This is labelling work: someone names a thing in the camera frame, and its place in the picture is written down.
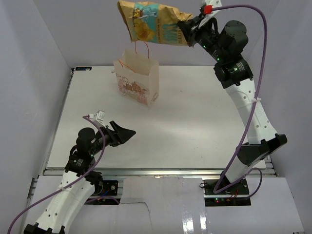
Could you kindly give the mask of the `large chips bag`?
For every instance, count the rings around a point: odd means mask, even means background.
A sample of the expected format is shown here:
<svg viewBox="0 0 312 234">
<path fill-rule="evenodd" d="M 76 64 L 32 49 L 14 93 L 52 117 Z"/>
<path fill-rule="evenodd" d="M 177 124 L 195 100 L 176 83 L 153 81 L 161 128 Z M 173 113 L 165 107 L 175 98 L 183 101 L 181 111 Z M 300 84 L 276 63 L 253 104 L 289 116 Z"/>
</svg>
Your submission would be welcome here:
<svg viewBox="0 0 312 234">
<path fill-rule="evenodd" d="M 119 0 L 118 10 L 127 26 L 131 42 L 186 46 L 186 39 L 177 23 L 188 21 L 193 14 L 155 2 Z"/>
</svg>

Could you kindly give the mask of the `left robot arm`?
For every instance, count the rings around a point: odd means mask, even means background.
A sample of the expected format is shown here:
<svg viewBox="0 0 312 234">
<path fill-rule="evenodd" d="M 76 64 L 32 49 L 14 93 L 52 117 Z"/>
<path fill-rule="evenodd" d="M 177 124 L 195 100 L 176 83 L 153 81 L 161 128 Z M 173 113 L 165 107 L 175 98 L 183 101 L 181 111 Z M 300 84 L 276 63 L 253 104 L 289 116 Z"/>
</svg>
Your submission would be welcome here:
<svg viewBox="0 0 312 234">
<path fill-rule="evenodd" d="M 57 191 L 49 195 L 50 202 L 34 224 L 24 228 L 25 234 L 66 234 L 91 195 L 103 189 L 102 175 L 94 171 L 95 155 L 103 154 L 107 146 L 126 143 L 136 132 L 110 121 L 110 126 L 83 128 L 78 132 Z"/>
</svg>

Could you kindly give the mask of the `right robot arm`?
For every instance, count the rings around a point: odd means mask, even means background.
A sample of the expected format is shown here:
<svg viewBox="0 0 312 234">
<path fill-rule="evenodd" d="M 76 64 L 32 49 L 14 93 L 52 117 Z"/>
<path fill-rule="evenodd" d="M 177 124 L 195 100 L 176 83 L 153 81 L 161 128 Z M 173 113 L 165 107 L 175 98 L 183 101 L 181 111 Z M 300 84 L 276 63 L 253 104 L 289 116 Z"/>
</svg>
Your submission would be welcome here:
<svg viewBox="0 0 312 234">
<path fill-rule="evenodd" d="M 216 60 L 214 72 L 223 89 L 234 102 L 245 126 L 234 156 L 221 173 L 214 193 L 232 194 L 254 165 L 287 143 L 271 125 L 255 87 L 252 71 L 242 56 L 248 43 L 246 26 L 236 20 L 218 31 L 216 18 L 203 26 L 203 17 L 177 23 L 189 46 L 199 44 Z"/>
</svg>

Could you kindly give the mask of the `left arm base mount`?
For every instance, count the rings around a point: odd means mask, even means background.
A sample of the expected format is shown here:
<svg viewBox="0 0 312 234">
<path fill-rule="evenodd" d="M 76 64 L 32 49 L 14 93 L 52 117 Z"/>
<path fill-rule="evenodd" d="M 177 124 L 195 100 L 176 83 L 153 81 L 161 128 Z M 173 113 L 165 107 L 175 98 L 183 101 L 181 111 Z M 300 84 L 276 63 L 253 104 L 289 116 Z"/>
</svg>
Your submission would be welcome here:
<svg viewBox="0 0 312 234">
<path fill-rule="evenodd" d="M 118 192 L 118 184 L 117 180 L 100 180 L 95 183 L 95 191 L 91 196 L 116 196 Z"/>
</svg>

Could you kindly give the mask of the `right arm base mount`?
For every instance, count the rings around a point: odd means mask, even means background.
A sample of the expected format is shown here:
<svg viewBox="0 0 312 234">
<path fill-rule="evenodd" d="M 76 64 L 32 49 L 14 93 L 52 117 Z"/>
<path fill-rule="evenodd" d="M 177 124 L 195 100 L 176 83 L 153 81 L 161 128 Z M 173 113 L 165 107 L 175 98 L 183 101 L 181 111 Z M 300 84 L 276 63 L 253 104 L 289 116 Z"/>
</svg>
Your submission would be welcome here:
<svg viewBox="0 0 312 234">
<path fill-rule="evenodd" d="M 244 179 L 242 182 L 235 184 L 226 190 L 215 194 L 214 188 L 217 184 L 217 179 L 207 179 L 200 183 L 200 188 L 204 189 L 205 195 L 249 195 L 249 188 L 247 181 Z"/>
</svg>

